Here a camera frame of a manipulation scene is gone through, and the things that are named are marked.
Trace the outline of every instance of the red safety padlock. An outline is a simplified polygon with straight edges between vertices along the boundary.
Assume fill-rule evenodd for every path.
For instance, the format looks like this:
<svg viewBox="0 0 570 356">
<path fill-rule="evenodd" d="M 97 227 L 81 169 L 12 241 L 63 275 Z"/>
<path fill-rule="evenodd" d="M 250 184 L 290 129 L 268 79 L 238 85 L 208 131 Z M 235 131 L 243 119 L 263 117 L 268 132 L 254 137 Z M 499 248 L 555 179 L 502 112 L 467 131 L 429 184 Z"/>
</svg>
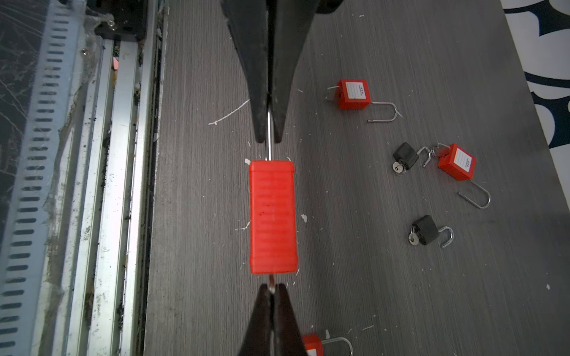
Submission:
<svg viewBox="0 0 570 356">
<path fill-rule="evenodd" d="M 431 160 L 432 156 L 436 156 L 439 158 L 439 162 L 437 166 L 441 168 L 445 173 L 449 174 L 453 178 L 457 179 L 458 181 L 470 181 L 475 187 L 477 187 L 480 191 L 485 193 L 487 196 L 487 202 L 484 205 L 479 205 L 471 200 L 469 197 L 466 197 L 460 191 L 457 192 L 459 196 L 473 206 L 479 209 L 486 209 L 491 204 L 491 193 L 488 190 L 483 188 L 482 186 L 475 183 L 473 178 L 473 173 L 475 172 L 475 164 L 477 160 L 471 154 L 465 152 L 462 148 L 460 148 L 456 144 L 452 144 L 451 146 L 447 146 L 444 144 L 437 144 L 433 146 L 431 149 L 427 147 L 422 147 L 417 154 L 420 154 L 423 150 L 427 150 L 428 158 L 424 162 L 423 166 L 425 167 L 429 161 Z"/>
<path fill-rule="evenodd" d="M 341 79 L 337 87 L 336 99 L 341 110 L 364 109 L 372 102 L 366 80 Z"/>
<path fill-rule="evenodd" d="M 303 344 L 308 356 L 324 356 L 323 345 L 326 343 L 343 341 L 349 347 L 349 355 L 352 356 L 354 350 L 352 344 L 345 337 L 333 337 L 330 339 L 321 340 L 317 334 L 310 334 L 303 336 Z"/>
<path fill-rule="evenodd" d="M 451 146 L 438 144 L 438 146 L 446 148 L 438 154 L 439 162 L 437 166 L 439 168 L 458 181 L 466 181 L 473 178 L 475 164 L 477 163 L 474 156 L 465 152 L 456 144 Z"/>
<path fill-rule="evenodd" d="M 394 108 L 394 116 L 386 120 L 367 120 L 368 122 L 392 122 L 398 115 L 398 108 L 394 103 L 372 101 L 368 91 L 368 82 L 364 79 L 341 79 L 336 86 L 327 88 L 335 89 L 335 98 L 341 110 L 364 109 L 370 104 L 390 105 Z"/>
</svg>

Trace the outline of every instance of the wood grain surface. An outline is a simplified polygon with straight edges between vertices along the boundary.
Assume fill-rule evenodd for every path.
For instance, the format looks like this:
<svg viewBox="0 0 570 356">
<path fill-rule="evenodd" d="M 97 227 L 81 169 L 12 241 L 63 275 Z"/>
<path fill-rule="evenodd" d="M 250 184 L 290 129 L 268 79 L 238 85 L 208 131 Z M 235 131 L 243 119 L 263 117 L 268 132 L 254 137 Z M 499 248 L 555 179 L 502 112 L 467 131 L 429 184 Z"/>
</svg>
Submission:
<svg viewBox="0 0 570 356">
<path fill-rule="evenodd" d="M 244 163 L 264 146 L 248 104 L 209 125 L 248 99 L 218 1 L 173 1 L 167 36 L 145 353 L 233 355 L 267 282 L 249 271 Z M 403 117 L 340 111 L 324 96 L 341 78 Z M 285 132 L 300 268 L 277 281 L 302 334 L 345 336 L 355 355 L 568 354 L 570 214 L 498 0 L 346 0 L 316 16 Z M 397 177 L 404 141 L 475 155 L 491 206 L 434 163 Z M 409 244 L 426 214 L 453 244 Z"/>
</svg>

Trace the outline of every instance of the padlock body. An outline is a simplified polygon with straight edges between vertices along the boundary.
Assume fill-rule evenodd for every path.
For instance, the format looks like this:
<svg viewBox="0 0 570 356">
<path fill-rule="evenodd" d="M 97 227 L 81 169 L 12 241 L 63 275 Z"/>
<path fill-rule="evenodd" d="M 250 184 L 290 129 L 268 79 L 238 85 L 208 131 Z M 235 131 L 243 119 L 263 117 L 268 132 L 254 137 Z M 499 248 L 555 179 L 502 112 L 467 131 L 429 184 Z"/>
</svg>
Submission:
<svg viewBox="0 0 570 356">
<path fill-rule="evenodd" d="M 477 160 L 456 144 L 450 146 L 449 154 L 439 159 L 438 167 L 458 181 L 473 178 Z"/>
<path fill-rule="evenodd" d="M 335 96 L 341 110 L 364 109 L 372 102 L 366 80 L 341 79 L 337 86 Z"/>
<path fill-rule="evenodd" d="M 417 219 L 412 223 L 412 226 L 422 245 L 429 244 L 439 236 L 437 226 L 429 215 L 424 215 Z"/>
<path fill-rule="evenodd" d="M 303 336 L 303 344 L 308 356 L 323 356 L 323 343 L 317 334 Z"/>
<path fill-rule="evenodd" d="M 410 146 L 409 143 L 404 142 L 398 147 L 398 149 L 392 154 L 396 162 L 400 163 L 406 169 L 412 168 L 414 163 L 418 160 L 419 156 L 416 150 Z"/>
</svg>

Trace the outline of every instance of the black padlock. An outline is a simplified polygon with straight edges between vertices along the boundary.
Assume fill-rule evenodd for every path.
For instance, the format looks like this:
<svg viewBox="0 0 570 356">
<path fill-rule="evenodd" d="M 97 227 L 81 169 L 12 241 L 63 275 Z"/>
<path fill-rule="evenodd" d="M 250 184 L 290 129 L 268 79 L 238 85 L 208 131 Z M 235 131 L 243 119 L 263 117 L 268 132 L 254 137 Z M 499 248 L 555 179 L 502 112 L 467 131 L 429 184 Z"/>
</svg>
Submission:
<svg viewBox="0 0 570 356">
<path fill-rule="evenodd" d="M 404 166 L 404 168 L 410 169 L 414 163 L 418 160 L 419 156 L 409 143 L 404 142 L 398 147 L 398 149 L 392 154 L 396 162 Z"/>
<path fill-rule="evenodd" d="M 433 219 L 425 215 L 412 223 L 412 230 L 420 239 L 422 245 L 427 245 L 439 236 L 439 231 Z"/>
</svg>

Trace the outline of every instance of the padlock label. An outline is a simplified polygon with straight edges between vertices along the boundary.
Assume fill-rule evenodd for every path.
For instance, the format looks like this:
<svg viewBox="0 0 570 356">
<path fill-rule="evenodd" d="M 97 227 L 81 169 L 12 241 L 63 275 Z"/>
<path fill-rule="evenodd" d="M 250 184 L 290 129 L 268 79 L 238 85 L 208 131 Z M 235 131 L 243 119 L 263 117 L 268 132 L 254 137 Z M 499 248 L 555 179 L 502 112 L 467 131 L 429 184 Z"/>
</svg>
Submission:
<svg viewBox="0 0 570 356">
<path fill-rule="evenodd" d="M 453 163 L 455 163 L 459 168 L 464 170 L 465 172 L 469 173 L 469 169 L 471 168 L 471 161 L 473 159 L 470 155 L 463 152 L 460 149 L 457 149 L 455 154 L 455 159 L 453 159 Z"/>
<path fill-rule="evenodd" d="M 364 84 L 360 81 L 348 81 L 347 94 L 349 99 L 366 99 Z"/>
</svg>

